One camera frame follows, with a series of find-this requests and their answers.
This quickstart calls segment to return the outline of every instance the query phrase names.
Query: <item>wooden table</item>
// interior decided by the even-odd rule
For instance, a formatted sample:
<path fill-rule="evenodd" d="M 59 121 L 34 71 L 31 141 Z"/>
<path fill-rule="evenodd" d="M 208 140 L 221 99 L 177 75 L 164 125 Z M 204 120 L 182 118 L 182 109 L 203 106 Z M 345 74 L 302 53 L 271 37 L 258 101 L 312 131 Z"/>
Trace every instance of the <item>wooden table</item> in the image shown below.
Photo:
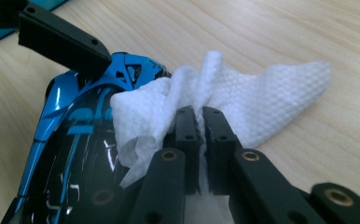
<path fill-rule="evenodd" d="M 330 181 L 360 195 L 360 1 L 71 0 L 55 13 L 111 52 L 146 55 L 171 71 L 200 68 L 210 49 L 245 74 L 332 62 L 325 94 L 257 149 L 294 186 Z M 46 87 L 67 71 L 17 42 L 0 41 L 0 220 L 16 196 Z"/>

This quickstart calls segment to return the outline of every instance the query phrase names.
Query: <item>textured paper towel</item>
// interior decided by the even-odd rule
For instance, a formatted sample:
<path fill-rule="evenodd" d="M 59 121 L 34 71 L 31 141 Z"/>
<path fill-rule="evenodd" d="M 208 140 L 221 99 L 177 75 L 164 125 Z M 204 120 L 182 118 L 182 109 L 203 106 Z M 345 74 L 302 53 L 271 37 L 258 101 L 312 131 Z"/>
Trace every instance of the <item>textured paper towel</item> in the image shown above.
<path fill-rule="evenodd" d="M 121 186 L 125 188 L 145 175 L 152 156 L 161 148 L 163 137 L 171 128 L 178 108 L 193 106 L 203 136 L 202 107 L 208 105 L 223 111 L 242 146 L 253 148 L 281 130 L 323 94 L 329 74 L 329 63 L 315 62 L 276 64 L 259 76 L 244 75 L 227 67 L 220 52 L 211 51 L 206 54 L 200 72 L 182 66 L 172 78 L 160 78 L 139 90 L 115 94 L 110 104 L 118 157 L 123 165 L 131 168 Z M 195 208 L 195 204 L 217 199 L 203 194 L 208 189 L 202 156 L 204 150 L 205 145 L 202 145 L 202 195 L 187 198 L 187 204 Z M 212 216 L 217 216 L 216 212 L 225 202 L 224 198 L 220 203 L 212 203 L 216 206 L 210 209 L 215 211 Z M 198 216 L 200 209 L 190 209 L 190 206 L 186 211 L 194 215 L 186 216 L 186 222 L 205 223 L 191 221 L 192 217 Z M 214 223 L 225 223 L 227 212 L 219 214 L 221 217 Z"/>

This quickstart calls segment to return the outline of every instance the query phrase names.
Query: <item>tissue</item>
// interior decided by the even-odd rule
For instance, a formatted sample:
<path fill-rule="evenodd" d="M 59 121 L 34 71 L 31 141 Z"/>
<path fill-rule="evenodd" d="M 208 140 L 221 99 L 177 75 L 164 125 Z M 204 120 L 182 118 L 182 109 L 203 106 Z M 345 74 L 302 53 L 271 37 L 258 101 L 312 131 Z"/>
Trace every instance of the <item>tissue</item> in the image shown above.
<path fill-rule="evenodd" d="M 330 63 L 327 62 L 276 64 L 261 75 L 245 75 L 226 66 L 219 51 L 210 51 L 200 71 L 182 66 L 175 70 L 172 78 L 163 77 L 136 91 L 113 95 L 110 105 L 118 157 L 123 165 L 131 168 L 121 187 L 126 188 L 145 175 L 152 156 L 162 147 L 178 108 L 193 106 L 202 137 L 202 108 L 207 105 L 221 110 L 242 146 L 254 148 L 322 95 L 329 78 Z M 204 150 L 203 144 L 202 195 L 187 197 L 186 223 L 205 223 L 203 217 L 209 217 L 206 220 L 209 223 L 227 223 L 224 220 L 230 219 L 228 198 L 207 192 Z"/>

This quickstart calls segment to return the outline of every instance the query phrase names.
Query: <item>tabletop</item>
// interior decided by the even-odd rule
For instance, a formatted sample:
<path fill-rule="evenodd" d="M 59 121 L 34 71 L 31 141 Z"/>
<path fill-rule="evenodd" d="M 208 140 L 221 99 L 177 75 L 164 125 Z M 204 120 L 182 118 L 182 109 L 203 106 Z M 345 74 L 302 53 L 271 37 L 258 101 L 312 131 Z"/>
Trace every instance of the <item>tabletop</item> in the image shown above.
<path fill-rule="evenodd" d="M 324 95 L 257 149 L 300 189 L 333 182 L 360 195 L 360 1 L 70 0 L 54 13 L 110 52 L 145 55 L 170 71 L 200 68 L 211 49 L 245 74 L 331 62 Z M 17 34 L 0 40 L 0 221 L 21 182 L 46 87 L 67 70 L 19 46 Z"/>

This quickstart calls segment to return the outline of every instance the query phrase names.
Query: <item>white cloth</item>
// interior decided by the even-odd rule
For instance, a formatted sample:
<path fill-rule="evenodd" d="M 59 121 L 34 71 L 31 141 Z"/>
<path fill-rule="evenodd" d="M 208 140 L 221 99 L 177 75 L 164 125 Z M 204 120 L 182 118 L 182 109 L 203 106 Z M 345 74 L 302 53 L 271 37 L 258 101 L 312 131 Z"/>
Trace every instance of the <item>white cloth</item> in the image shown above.
<path fill-rule="evenodd" d="M 210 51 L 200 72 L 182 66 L 175 70 L 172 78 L 160 78 L 136 91 L 113 95 L 110 104 L 118 157 L 123 165 L 131 168 L 121 186 L 125 188 L 145 175 L 152 156 L 161 148 L 163 137 L 171 128 L 178 108 L 193 106 L 203 136 L 202 107 L 208 105 L 221 110 L 242 146 L 254 148 L 322 95 L 329 77 L 330 63 L 327 62 L 276 64 L 259 76 L 244 75 L 227 67 L 220 52 Z M 204 150 L 205 145 L 201 147 L 201 155 Z M 204 165 L 201 156 L 202 194 L 207 190 Z M 188 202 L 195 201 L 195 197 L 205 202 L 212 199 L 197 195 Z M 222 220 L 228 220 L 227 216 L 224 214 L 224 219 L 216 219 L 213 223 L 226 223 Z"/>

